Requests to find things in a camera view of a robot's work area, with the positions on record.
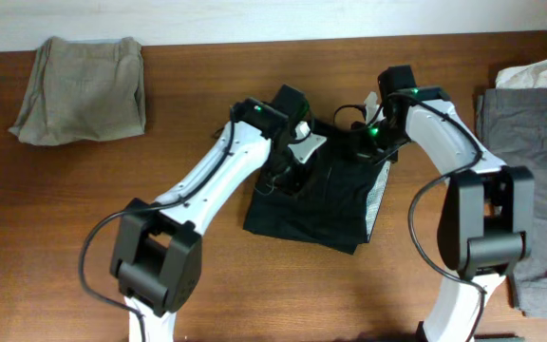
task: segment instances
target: folded black cloth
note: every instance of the folded black cloth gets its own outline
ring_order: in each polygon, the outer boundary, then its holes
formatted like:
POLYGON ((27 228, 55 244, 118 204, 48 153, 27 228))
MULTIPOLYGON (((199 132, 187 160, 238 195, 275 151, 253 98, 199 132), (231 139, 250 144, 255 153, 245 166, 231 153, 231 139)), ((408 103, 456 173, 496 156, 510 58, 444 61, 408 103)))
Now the folded black cloth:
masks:
POLYGON ((327 137, 310 172, 288 194, 260 182, 253 192, 244 229, 273 238, 319 243, 353 254, 370 240, 387 183, 389 161, 357 153, 361 138, 317 122, 327 137))

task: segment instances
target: wooden surface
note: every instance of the wooden surface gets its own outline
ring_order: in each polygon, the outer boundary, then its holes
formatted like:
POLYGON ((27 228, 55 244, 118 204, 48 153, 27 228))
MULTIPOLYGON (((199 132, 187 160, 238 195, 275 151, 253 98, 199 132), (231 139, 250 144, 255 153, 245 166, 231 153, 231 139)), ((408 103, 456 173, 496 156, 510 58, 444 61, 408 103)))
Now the wooden surface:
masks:
MULTIPOLYGON (((147 132, 115 142, 21 144, 6 129, 18 113, 34 53, 0 54, 0 341, 121 341, 127 313, 82 293, 77 256, 96 221, 130 199, 151 200, 179 181, 213 144, 228 105, 268 100, 282 83, 306 92, 329 119, 361 103, 389 66, 411 64, 420 85, 440 85, 468 125, 473 98, 502 67, 547 58, 547 32, 446 35, 143 49, 147 132)), ((370 244, 354 256, 242 231, 255 175, 223 206, 204 240, 203 271, 179 312, 176 338, 201 341, 331 341, 412 333, 440 277, 414 250, 406 210, 436 175, 416 145, 392 167, 370 244)), ((440 262, 435 230, 444 190, 424 198, 418 234, 440 262)), ((117 298, 108 274, 114 226, 88 253, 88 280, 117 298)), ((501 286, 479 333, 547 341, 547 320, 511 309, 501 286)))

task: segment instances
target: wooden table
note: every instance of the wooden table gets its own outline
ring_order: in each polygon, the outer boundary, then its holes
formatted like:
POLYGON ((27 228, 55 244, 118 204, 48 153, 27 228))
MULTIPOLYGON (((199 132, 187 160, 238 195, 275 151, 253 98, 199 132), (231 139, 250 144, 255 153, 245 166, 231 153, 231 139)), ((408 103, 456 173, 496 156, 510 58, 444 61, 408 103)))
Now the wooden table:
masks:
MULTIPOLYGON (((0 341, 121 341, 127 313, 84 294, 77 256, 101 217, 179 181, 213 144, 230 104, 269 100, 283 83, 308 96, 317 117, 361 103, 389 66, 411 64, 418 84, 440 85, 469 126, 475 95, 503 67, 547 58, 547 32, 415 36, 143 49, 147 131, 115 142, 58 147, 19 143, 6 131, 23 100, 33 52, 0 53, 0 341)), ((406 210, 436 175, 419 146, 393 165, 370 244, 354 256, 244 232, 255 175, 218 213, 203 246, 201 281, 179 312, 183 341, 331 341, 414 332, 441 278, 414 250, 406 210)), ((423 200, 418 234, 440 262, 435 231, 444 189, 423 200)), ((114 226, 95 240, 88 281, 117 295, 108 274, 114 226)), ((510 307, 503 285, 479 333, 547 341, 547 320, 510 307)))

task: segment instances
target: gray cloth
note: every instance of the gray cloth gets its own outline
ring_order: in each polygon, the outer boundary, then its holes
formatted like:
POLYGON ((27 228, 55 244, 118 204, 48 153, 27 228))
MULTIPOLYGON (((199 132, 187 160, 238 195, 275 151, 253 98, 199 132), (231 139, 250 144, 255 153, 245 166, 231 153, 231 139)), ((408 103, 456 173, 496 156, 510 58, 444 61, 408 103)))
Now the gray cloth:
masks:
POLYGON ((477 131, 483 144, 509 165, 535 176, 531 256, 511 277, 514 305, 528 316, 547 318, 547 88, 489 89, 481 100, 477 131))
POLYGON ((9 132, 21 143, 58 145, 144 134, 141 45, 47 40, 38 50, 25 100, 9 132))

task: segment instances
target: beige cloth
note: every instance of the beige cloth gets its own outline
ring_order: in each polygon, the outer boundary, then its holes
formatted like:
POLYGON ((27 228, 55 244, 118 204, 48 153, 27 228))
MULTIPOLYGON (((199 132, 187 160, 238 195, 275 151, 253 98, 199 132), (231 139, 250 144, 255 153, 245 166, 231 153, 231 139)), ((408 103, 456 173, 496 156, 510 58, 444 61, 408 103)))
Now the beige cloth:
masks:
POLYGON ((21 143, 58 145, 144 134, 141 45, 77 44, 53 37, 38 50, 20 114, 21 143))

